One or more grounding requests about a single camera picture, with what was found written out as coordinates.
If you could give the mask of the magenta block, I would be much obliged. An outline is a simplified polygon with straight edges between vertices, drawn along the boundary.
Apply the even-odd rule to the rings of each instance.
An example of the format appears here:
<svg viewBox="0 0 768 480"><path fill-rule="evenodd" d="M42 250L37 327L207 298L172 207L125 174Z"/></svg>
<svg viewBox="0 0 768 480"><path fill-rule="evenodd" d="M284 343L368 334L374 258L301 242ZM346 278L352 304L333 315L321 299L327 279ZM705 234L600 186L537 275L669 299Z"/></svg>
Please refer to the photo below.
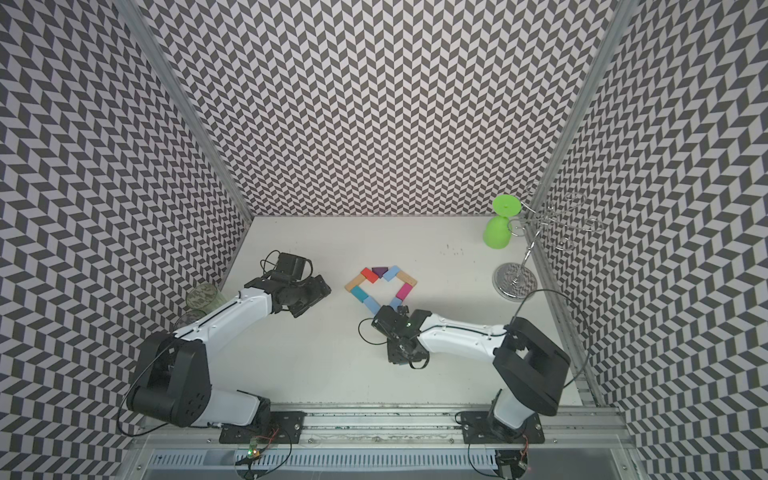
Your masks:
<svg viewBox="0 0 768 480"><path fill-rule="evenodd" d="M399 300L401 300L401 301L404 301L404 300L405 300L405 299L408 297L408 295L410 294L410 292L411 292L412 290L413 290L413 286L412 286L411 284L409 284L409 283L404 283L404 284L401 286L401 288L398 290L398 292L396 293L396 297L397 297Z"/></svg>

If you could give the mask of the natural wood block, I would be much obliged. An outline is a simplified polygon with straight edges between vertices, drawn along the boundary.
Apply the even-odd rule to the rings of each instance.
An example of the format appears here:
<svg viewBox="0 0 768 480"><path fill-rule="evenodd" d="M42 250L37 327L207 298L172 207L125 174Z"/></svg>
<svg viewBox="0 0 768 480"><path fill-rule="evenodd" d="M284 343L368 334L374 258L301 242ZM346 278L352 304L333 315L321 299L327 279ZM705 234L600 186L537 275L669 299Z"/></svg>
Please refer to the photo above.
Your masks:
<svg viewBox="0 0 768 480"><path fill-rule="evenodd" d="M410 276L409 274L405 273L402 270L399 270L397 272L396 276L400 280L402 280L404 283L407 283L408 285L410 285L412 287L415 287L417 285L417 283L418 283L418 281L416 279L414 279L412 276Z"/></svg>
<svg viewBox="0 0 768 480"><path fill-rule="evenodd" d="M358 274L345 285L345 289L348 292L351 292L354 288L360 286L365 280L366 277L364 275Z"/></svg>

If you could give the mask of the teal block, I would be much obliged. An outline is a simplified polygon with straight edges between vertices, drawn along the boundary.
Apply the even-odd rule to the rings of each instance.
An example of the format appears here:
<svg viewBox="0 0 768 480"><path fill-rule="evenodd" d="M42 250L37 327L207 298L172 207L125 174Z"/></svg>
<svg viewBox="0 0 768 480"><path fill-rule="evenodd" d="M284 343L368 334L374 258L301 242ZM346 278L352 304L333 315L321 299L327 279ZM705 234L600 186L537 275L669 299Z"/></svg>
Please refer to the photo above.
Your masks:
<svg viewBox="0 0 768 480"><path fill-rule="evenodd" d="M361 303L364 303L369 298L369 295L360 286L353 287L350 293Z"/></svg>

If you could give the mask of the red block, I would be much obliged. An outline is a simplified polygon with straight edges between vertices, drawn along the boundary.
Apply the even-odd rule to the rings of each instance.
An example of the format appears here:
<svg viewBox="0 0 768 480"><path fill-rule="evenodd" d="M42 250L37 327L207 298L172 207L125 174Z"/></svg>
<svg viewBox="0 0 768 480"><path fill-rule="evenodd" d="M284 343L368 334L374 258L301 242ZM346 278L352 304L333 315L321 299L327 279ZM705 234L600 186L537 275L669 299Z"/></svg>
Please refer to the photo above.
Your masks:
<svg viewBox="0 0 768 480"><path fill-rule="evenodd" d="M379 280L379 276L369 268L362 269L360 274L370 283L375 283Z"/></svg>

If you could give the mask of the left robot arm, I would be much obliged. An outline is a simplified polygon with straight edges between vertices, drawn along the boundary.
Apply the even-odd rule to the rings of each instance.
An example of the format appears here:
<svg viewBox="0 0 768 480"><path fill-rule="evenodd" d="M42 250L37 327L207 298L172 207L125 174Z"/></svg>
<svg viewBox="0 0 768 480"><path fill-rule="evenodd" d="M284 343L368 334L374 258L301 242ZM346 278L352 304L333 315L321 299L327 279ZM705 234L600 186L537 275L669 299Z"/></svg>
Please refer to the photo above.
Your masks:
<svg viewBox="0 0 768 480"><path fill-rule="evenodd" d="M118 412L131 411L181 428L241 427L263 435L270 422L270 401L216 388L210 361L257 322L282 312L297 318L330 294L310 260L279 253L271 269L202 319L174 332L149 335L140 346Z"/></svg>

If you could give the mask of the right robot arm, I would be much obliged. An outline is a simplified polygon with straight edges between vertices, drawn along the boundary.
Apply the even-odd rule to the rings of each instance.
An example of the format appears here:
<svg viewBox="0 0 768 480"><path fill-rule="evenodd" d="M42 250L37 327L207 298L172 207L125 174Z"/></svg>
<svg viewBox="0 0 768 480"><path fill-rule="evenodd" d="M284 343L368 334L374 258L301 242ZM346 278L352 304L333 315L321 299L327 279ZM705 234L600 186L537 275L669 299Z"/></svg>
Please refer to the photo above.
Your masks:
<svg viewBox="0 0 768 480"><path fill-rule="evenodd" d="M385 306L372 326L386 337L388 359L395 365L421 369L434 354L491 364L504 387L492 401L485 428L499 439L515 441L536 418L557 414L571 359L523 317L481 326L427 310L409 314L405 307Z"/></svg>

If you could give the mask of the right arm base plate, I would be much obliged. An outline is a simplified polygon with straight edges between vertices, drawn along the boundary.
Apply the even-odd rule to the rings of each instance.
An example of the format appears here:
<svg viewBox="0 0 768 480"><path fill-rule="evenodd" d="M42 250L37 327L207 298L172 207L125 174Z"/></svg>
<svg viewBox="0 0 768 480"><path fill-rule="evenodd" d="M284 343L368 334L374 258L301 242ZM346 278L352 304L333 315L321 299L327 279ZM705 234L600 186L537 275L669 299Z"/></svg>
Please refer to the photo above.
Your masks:
<svg viewBox="0 0 768 480"><path fill-rule="evenodd" d="M465 444L502 443L539 445L545 443L543 426L534 413L519 428L509 427L498 421L490 412L460 411L454 419L461 428Z"/></svg>

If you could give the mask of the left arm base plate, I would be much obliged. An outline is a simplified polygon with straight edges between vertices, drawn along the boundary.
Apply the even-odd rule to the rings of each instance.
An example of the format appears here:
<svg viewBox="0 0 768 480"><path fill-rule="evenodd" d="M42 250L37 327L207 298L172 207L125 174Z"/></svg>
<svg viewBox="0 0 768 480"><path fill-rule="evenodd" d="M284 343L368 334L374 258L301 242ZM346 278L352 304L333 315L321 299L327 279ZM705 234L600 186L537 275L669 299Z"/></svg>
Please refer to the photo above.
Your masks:
<svg viewBox="0 0 768 480"><path fill-rule="evenodd" d="M224 445L248 444L254 439L271 440L273 444L300 442L306 413L304 411L277 411L257 417L250 425L224 424L219 443Z"/></svg>

